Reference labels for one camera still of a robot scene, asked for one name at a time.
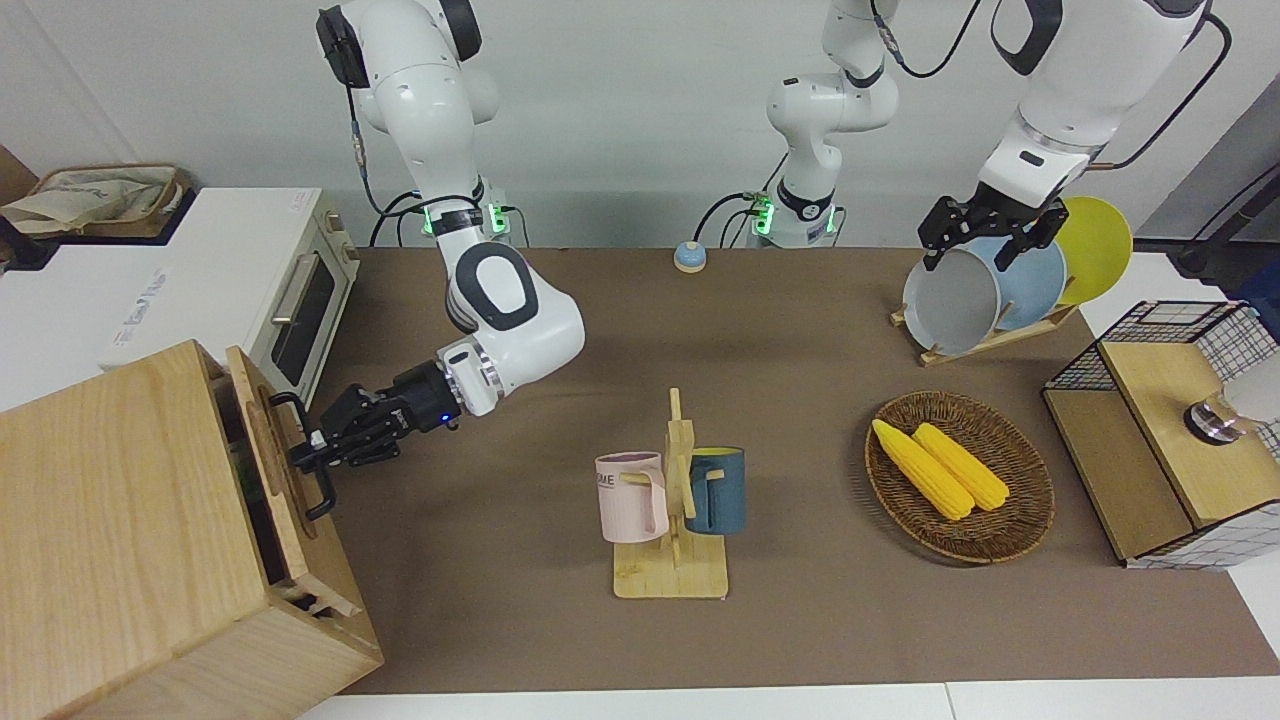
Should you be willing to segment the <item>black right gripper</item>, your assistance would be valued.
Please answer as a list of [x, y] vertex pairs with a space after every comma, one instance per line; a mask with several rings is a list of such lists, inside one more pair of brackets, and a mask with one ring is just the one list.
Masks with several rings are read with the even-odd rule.
[[393, 378], [393, 395], [404, 405], [397, 430], [396, 401], [380, 392], [352, 384], [320, 416], [305, 442], [291, 447], [291, 464], [301, 471], [319, 471], [346, 464], [360, 468], [398, 457], [397, 441], [411, 430], [428, 433], [444, 427], [457, 430], [465, 414], [449, 377], [438, 360], [428, 360]]

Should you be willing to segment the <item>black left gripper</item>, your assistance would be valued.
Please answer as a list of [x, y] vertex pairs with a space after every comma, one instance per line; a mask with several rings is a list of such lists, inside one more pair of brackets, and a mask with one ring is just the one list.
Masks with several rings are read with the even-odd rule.
[[1005, 237], [995, 265], [1006, 272], [1023, 254], [1047, 249], [1068, 218], [1065, 205], [1050, 205], [1041, 213], [988, 184], [978, 184], [968, 200], [946, 195], [934, 201], [918, 227], [925, 251], [922, 261], [927, 272], [933, 272], [951, 249], [979, 237]]

